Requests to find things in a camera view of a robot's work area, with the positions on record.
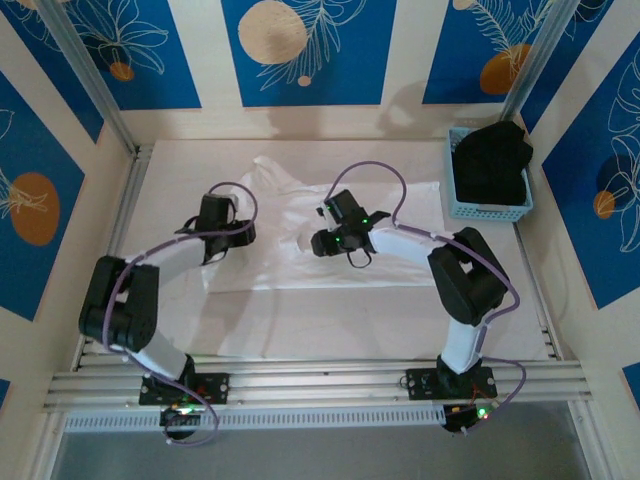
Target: black garment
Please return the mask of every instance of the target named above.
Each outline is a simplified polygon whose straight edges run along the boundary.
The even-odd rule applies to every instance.
[[[456,197],[460,202],[523,205],[522,169],[533,148],[515,123],[498,122],[467,135],[453,152]]]

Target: blue wallpaper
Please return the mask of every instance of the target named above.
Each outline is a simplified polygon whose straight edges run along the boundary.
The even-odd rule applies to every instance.
[[[535,107],[529,107],[530,123],[546,108],[611,1],[580,4],[536,92]],[[423,103],[502,102],[552,3],[450,0]]]
[[[122,110],[200,108],[166,0],[62,5]],[[36,11],[17,0],[0,9],[95,141],[102,119]]]
[[[573,21],[558,42],[520,112],[530,132],[538,124],[538,120],[551,103],[551,99],[562,85],[613,1],[582,0],[574,14]]]
[[[0,306],[33,320],[84,174],[0,74]]]
[[[640,35],[543,168],[598,308],[640,287]]]
[[[4,405],[4,399],[7,398],[7,394],[9,393],[10,385],[11,382],[0,378],[0,412],[2,411],[2,405]]]
[[[627,379],[631,394],[636,401],[636,405],[640,408],[640,363],[629,365],[622,369]]]
[[[242,104],[378,105],[395,0],[222,0]]]

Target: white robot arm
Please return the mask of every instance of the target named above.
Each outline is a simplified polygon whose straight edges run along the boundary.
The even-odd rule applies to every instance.
[[[108,326],[111,349],[126,352],[149,371],[193,391],[211,389],[214,377],[196,374],[193,359],[175,348],[156,328],[158,290],[186,271],[225,255],[228,249],[244,247],[255,240],[253,223],[235,219],[236,203],[234,195],[204,195],[199,215],[176,232],[183,236],[181,241],[149,254],[132,268],[118,292]],[[102,341],[106,307],[116,279],[136,257],[105,256],[98,260],[80,315],[81,333]],[[145,382],[150,384],[144,386],[143,393],[145,389],[154,392],[141,395],[141,404],[179,403],[183,396],[182,391],[162,382],[154,383],[153,379]]]
[[[447,341],[438,358],[438,378],[452,398],[470,398],[464,395],[481,368],[484,318],[500,306],[507,292],[505,284],[484,265],[490,263],[506,277],[480,233],[472,228],[432,237],[414,233],[416,229],[394,225],[388,213],[368,215],[348,190],[325,200],[317,211],[327,222],[327,229],[311,240],[317,256],[350,255],[362,249],[370,258],[372,254],[394,255],[431,270],[450,315]],[[436,238],[453,238],[485,262]]]
[[[431,269],[429,256],[433,250],[442,246],[431,238],[398,229],[389,218],[375,225],[369,238],[376,253],[400,257],[426,269]],[[451,317],[447,342],[440,356],[456,374],[468,371],[480,360],[476,345],[482,327],[482,323],[468,325]]]

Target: light blue plastic basket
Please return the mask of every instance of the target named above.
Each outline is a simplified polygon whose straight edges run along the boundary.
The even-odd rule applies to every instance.
[[[527,171],[522,170],[522,178],[527,188],[527,200],[524,205],[480,205],[477,203],[459,202],[456,198],[456,186],[453,178],[453,152],[464,137],[473,129],[453,127],[449,130],[448,142],[450,148],[445,148],[445,168],[447,170],[447,186],[449,196],[449,215],[455,218],[475,218],[478,220],[496,220],[500,222],[517,222],[533,208],[531,185]]]

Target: white table surface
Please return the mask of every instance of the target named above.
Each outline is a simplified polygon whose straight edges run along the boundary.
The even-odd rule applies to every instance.
[[[443,142],[438,141],[159,141],[121,253],[138,253],[170,237],[187,218],[197,214],[202,194],[210,185],[238,180],[259,155],[277,161],[307,184],[331,183],[356,161],[387,162],[409,183],[440,181],[446,212],[443,148]],[[396,179],[383,169],[363,167],[344,181]],[[484,353],[522,360],[546,359],[532,288],[513,226],[444,216],[449,231],[473,226],[482,233],[522,296],[516,312],[494,322]],[[178,278],[162,289],[160,298],[161,330],[176,346],[195,354],[298,359],[435,358],[444,345],[449,323],[435,287],[209,295],[202,290],[192,281]],[[511,298],[507,296],[503,305],[508,302]]]

